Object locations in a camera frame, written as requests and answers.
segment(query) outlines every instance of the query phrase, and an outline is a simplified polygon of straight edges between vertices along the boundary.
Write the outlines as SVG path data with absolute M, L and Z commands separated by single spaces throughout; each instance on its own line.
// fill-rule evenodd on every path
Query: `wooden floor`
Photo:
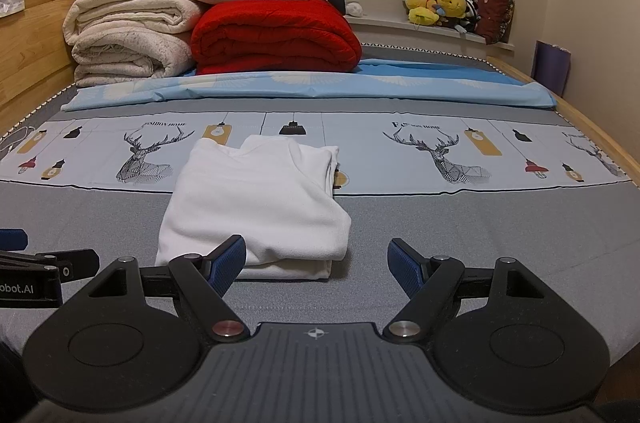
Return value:
M 640 399 L 640 344 L 609 369 L 595 404 L 619 399 Z

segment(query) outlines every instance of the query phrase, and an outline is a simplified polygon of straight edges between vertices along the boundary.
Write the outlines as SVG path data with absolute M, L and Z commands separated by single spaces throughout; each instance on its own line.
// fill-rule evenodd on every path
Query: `red quilt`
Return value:
M 246 70 L 347 72 L 362 56 L 326 0 L 237 0 L 213 6 L 191 35 L 197 74 Z

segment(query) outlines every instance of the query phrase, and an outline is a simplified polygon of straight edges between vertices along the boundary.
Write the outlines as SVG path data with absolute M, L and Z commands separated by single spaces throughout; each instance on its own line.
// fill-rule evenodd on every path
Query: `dark red pillow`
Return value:
M 479 20 L 476 35 L 484 37 L 487 44 L 495 44 L 504 36 L 513 18 L 515 0 L 477 0 Z

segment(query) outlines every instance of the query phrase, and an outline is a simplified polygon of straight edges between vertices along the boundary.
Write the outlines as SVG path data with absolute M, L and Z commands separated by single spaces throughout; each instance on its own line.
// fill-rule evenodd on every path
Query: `wooden bed frame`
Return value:
M 27 114 L 74 81 L 75 62 L 62 37 L 62 22 L 75 0 L 25 0 L 26 9 L 0 18 L 0 136 Z M 520 80 L 531 78 L 506 62 L 488 57 L 499 70 Z M 640 165 L 604 130 L 584 114 L 558 100 L 558 113 L 615 161 L 640 186 Z M 640 384 L 640 345 L 613 366 L 607 375 L 600 401 L 612 401 L 629 394 L 624 387 Z M 635 397 L 640 397 L 632 389 Z

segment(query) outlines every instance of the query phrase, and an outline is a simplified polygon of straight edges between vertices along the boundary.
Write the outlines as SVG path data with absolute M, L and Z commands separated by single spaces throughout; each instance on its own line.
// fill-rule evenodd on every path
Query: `purple yoga mat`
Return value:
M 569 76 L 571 53 L 558 46 L 536 42 L 531 77 L 551 92 L 562 96 Z

